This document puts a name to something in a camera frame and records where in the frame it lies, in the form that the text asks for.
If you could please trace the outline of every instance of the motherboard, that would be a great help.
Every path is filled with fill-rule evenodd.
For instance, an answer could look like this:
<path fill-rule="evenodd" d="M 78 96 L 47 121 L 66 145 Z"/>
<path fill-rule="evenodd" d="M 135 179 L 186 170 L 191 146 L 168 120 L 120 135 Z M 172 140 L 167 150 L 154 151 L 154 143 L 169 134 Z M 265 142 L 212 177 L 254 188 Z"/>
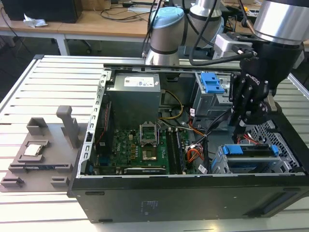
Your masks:
<path fill-rule="evenodd" d="M 145 174 L 145 172 L 155 172 L 155 174 L 175 174 L 177 167 L 181 168 L 179 174 L 187 171 L 194 174 L 187 163 L 185 155 L 186 146 L 190 144 L 186 130 L 169 131 L 168 129 L 158 129 L 156 131 L 157 143 L 155 146 L 143 144 L 142 141 L 154 139 L 151 130 L 115 130 L 112 142 L 111 154 L 97 154 L 95 170 L 100 174 Z M 175 153 L 178 157 L 171 159 Z"/>

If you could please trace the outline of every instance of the yellow wire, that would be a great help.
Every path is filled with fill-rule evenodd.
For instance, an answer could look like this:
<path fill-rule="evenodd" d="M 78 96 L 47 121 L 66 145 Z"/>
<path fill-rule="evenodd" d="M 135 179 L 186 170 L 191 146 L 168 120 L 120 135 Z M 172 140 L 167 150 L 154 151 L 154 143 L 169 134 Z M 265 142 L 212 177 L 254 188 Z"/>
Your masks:
<path fill-rule="evenodd" d="M 178 102 L 179 102 L 179 104 L 180 104 L 180 107 L 182 108 L 181 110 L 180 110 L 180 112 L 179 112 L 179 114 L 178 115 L 176 115 L 176 116 L 173 116 L 173 117 L 159 117 L 159 119 L 176 119 L 176 118 L 178 118 L 178 117 L 180 117 L 180 115 L 182 115 L 182 113 L 183 113 L 183 104 L 180 102 L 180 100 L 176 97 L 176 95 L 175 94 L 173 94 L 171 91 L 168 91 L 168 90 L 165 90 L 167 93 L 169 93 L 170 95 L 172 95 Z"/>

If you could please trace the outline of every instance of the metal slatted table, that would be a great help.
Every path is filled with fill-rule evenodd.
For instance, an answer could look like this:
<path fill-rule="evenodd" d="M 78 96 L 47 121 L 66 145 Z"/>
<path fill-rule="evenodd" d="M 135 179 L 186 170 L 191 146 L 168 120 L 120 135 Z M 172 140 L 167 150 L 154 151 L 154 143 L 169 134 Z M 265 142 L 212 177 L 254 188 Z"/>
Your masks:
<path fill-rule="evenodd" d="M 56 110 L 67 104 L 79 123 L 87 123 L 103 64 L 128 60 L 142 63 L 139 58 L 103 57 L 45 56 L 33 60 L 0 104 L 0 179 L 25 139 L 31 117 L 61 123 Z M 275 98 L 307 145 L 308 98 L 309 93 L 292 75 L 279 85 Z M 0 231 L 303 232 L 309 231 L 308 218 L 309 198 L 304 198 L 272 218 L 91 224 L 77 201 L 65 192 L 0 193 Z"/>

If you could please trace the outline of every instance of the floor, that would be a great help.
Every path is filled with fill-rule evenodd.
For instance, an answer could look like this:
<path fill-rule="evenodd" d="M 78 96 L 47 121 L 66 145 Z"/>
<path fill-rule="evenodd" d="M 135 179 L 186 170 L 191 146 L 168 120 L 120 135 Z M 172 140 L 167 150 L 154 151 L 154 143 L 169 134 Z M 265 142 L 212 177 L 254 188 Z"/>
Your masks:
<path fill-rule="evenodd" d="M 0 49 L 0 101 L 5 97 L 15 81 L 19 78 L 27 65 L 31 62 L 35 54 L 58 55 L 57 44 L 51 43 L 50 39 L 41 38 L 15 38 L 15 47 L 10 48 L 4 46 Z M 29 53 L 21 44 L 20 40 L 30 50 Z M 93 52 L 91 56 L 106 57 L 140 57 L 141 43 L 128 42 L 102 42 L 102 51 L 98 41 L 89 41 Z M 72 56 L 88 56 L 87 47 L 80 41 L 69 41 L 69 49 Z M 205 59 L 205 53 L 196 52 L 196 58 Z M 183 55 L 183 47 L 179 49 L 180 58 L 186 58 Z M 305 87 L 309 89 L 309 62 L 303 62 L 297 70 L 293 70 L 293 74 L 300 80 L 305 82 Z"/>

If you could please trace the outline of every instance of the green circuit board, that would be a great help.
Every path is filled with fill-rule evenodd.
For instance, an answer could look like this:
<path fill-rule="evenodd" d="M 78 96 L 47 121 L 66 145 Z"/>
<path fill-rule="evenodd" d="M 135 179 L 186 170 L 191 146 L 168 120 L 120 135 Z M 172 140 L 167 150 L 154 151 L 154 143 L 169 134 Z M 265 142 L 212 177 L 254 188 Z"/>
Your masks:
<path fill-rule="evenodd" d="M 186 160 L 185 146 L 189 145 L 188 133 L 185 130 L 179 131 L 183 156 Z M 169 159 L 166 141 L 166 131 L 157 131 L 158 145 L 157 147 L 140 145 L 140 130 L 116 130 L 114 132 L 112 154 L 109 157 L 107 165 L 102 165 L 102 157 L 98 156 L 97 167 L 105 169 L 108 172 L 109 167 L 153 167 L 164 168 L 169 174 Z M 144 130 L 143 138 L 153 139 L 153 131 Z M 194 170 L 188 169 L 188 174 L 194 174 Z"/>

